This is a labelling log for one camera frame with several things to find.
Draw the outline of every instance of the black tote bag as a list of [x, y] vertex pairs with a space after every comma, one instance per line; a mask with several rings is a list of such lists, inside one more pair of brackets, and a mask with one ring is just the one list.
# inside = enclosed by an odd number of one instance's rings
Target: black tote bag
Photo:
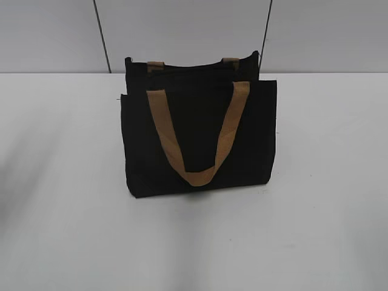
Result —
[[192, 80], [121, 96], [127, 185], [137, 198], [270, 179], [276, 81]]

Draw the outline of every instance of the brown strap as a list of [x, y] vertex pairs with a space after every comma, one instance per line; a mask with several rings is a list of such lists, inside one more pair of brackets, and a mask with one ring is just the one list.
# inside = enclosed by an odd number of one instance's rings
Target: brown strap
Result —
[[233, 96], [226, 111], [224, 122], [218, 136], [215, 165], [202, 172], [186, 172], [181, 148], [176, 140], [171, 120], [169, 104], [165, 90], [147, 91], [153, 122], [166, 157], [178, 174], [191, 186], [208, 184], [224, 162], [235, 140], [238, 124], [241, 119], [248, 95], [249, 82], [233, 82]]
[[240, 60], [238, 58], [223, 58], [222, 62], [231, 62], [233, 63], [235, 70], [238, 70]]
[[164, 70], [163, 62], [148, 62], [147, 63], [147, 73], [151, 73], [152, 71], [161, 71]]

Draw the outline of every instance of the tabletop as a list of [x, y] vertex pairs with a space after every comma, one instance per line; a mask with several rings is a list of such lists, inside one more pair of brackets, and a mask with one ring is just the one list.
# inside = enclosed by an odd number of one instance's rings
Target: tabletop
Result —
[[267, 185], [135, 199], [123, 74], [0, 74], [0, 290], [388, 290], [388, 74], [276, 74]]

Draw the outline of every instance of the white surface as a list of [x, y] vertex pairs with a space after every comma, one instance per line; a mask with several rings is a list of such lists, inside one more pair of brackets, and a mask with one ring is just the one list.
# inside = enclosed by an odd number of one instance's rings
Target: white surface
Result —
[[269, 0], [97, 0], [97, 6], [112, 71], [124, 72], [128, 56], [173, 65], [249, 56], [261, 50]]
[[92, 0], [0, 0], [0, 41], [0, 72], [108, 72]]
[[265, 78], [268, 185], [136, 200], [123, 75], [1, 75], [0, 290], [388, 290], [388, 75]]
[[274, 0], [263, 69], [388, 72], [388, 1]]

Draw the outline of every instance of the white wall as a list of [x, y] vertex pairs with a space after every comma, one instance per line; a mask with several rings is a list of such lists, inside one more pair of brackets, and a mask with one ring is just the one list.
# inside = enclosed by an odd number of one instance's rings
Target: white wall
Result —
[[267, 72], [388, 72], [388, 1], [274, 0]]
[[[124, 58], [194, 65], [261, 48], [269, 0], [97, 0]], [[264, 72], [388, 72], [388, 1], [274, 0]], [[2, 0], [0, 72], [107, 72], [92, 0]]]
[[97, 0], [113, 72], [124, 58], [196, 65], [260, 50], [269, 0]]
[[93, 1], [0, 0], [0, 72], [108, 72]]

